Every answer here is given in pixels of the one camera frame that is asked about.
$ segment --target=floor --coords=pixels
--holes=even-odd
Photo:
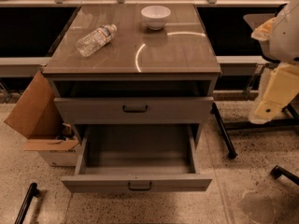
[[[22,151],[25,138],[3,120],[15,105],[0,104],[0,223],[14,223],[29,185],[40,191],[24,223],[293,224],[299,220],[299,187],[280,166],[299,174],[299,128],[230,132],[238,156],[227,158],[217,122],[210,115],[198,152],[201,173],[213,180],[206,192],[72,194],[60,181],[73,167],[48,166],[36,152]],[[245,120],[252,101],[220,99],[224,121]]]

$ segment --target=plastic bottle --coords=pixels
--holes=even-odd
[[[84,57],[91,56],[114,37],[117,31],[115,25],[103,25],[77,41],[76,46]]]

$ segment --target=bowl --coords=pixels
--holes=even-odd
[[[152,30],[162,29],[170,16],[170,9],[163,6],[149,6],[141,10],[142,21]]]

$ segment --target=drawer front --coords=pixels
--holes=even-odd
[[[198,123],[206,120],[212,102],[212,97],[55,99],[71,124]]]
[[[205,191],[209,186],[212,179],[198,172],[189,126],[143,125],[144,132],[140,126],[115,126],[87,129],[75,175],[62,177],[71,192]]]

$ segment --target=chair leg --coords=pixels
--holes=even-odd
[[[278,179],[281,175],[284,175],[287,178],[289,178],[293,183],[299,185],[299,176],[290,173],[289,171],[279,167],[278,165],[272,169],[270,175],[273,176],[275,179]]]

